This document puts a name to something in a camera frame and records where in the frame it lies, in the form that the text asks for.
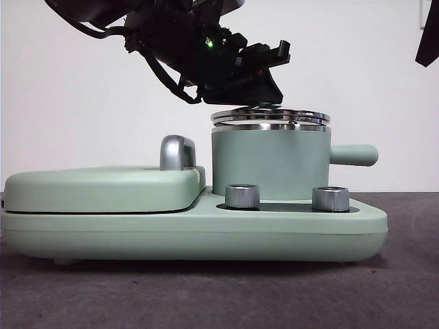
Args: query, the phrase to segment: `black cable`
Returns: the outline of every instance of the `black cable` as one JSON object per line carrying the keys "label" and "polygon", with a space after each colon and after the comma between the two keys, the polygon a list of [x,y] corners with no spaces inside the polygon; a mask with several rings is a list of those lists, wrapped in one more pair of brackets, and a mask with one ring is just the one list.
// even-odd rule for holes
{"label": "black cable", "polygon": [[104,31],[100,32],[100,31],[96,31],[94,29],[91,29],[90,27],[85,26],[82,23],[76,22],[71,20],[70,18],[64,16],[63,14],[61,14],[57,7],[54,6],[52,4],[52,2],[50,2],[50,0],[45,0],[45,2],[47,3],[47,5],[54,11],[56,12],[58,15],[61,16],[62,19],[64,19],[68,24],[70,24],[71,26],[73,26],[74,28],[80,30],[82,33],[87,34],[88,36],[91,36],[93,38],[96,39],[104,39],[107,36],[128,36],[131,33],[131,29],[129,27],[124,27],[124,26],[113,26],[113,27],[109,27],[108,29],[105,29]]}
{"label": "black cable", "polygon": [[139,53],[146,59],[146,62],[150,66],[152,72],[156,75],[156,77],[160,80],[160,82],[168,88],[171,93],[173,93],[178,98],[189,104],[198,104],[201,103],[201,96],[197,95],[196,98],[192,98],[189,96],[181,86],[177,85],[177,83],[169,76],[166,70],[160,65],[155,56],[146,48],[141,48]]}

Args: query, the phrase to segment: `silver metal knob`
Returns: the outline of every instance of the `silver metal knob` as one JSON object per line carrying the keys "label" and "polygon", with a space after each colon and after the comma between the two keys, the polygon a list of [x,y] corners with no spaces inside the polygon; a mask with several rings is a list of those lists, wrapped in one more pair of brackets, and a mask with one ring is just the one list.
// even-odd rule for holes
{"label": "silver metal knob", "polygon": [[326,186],[313,188],[313,208],[323,211],[349,210],[349,190],[344,187]]}
{"label": "silver metal knob", "polygon": [[234,184],[226,187],[226,206],[230,208],[259,208],[259,186]]}

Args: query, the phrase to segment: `white backdrop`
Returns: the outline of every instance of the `white backdrop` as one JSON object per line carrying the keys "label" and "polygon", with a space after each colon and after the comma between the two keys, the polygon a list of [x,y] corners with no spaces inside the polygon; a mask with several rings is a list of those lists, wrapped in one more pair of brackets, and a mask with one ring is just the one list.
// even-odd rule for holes
{"label": "white backdrop", "polygon": [[[211,182],[210,115],[156,81],[121,37],[95,40],[43,0],[1,2],[1,188],[19,171],[158,164],[192,138]],[[292,44],[272,70],[287,108],[331,115],[333,143],[371,143],[371,168],[331,167],[352,191],[439,191],[439,62],[414,63],[418,0],[248,0],[222,19],[249,42]]]}

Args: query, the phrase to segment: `silver handle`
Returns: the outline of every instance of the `silver handle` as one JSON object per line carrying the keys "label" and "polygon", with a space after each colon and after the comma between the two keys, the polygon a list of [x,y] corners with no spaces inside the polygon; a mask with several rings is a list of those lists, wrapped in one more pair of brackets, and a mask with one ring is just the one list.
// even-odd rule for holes
{"label": "silver handle", "polygon": [[169,135],[162,140],[160,170],[183,170],[196,165],[195,144],[191,139]]}

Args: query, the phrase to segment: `stacked metal rings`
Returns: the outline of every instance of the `stacked metal rings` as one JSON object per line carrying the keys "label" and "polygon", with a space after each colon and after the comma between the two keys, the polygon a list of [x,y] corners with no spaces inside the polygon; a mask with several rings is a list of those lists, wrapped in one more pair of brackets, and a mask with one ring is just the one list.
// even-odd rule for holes
{"label": "stacked metal rings", "polygon": [[328,115],[286,110],[279,105],[247,106],[212,114],[213,132],[231,130],[309,130],[330,132]]}

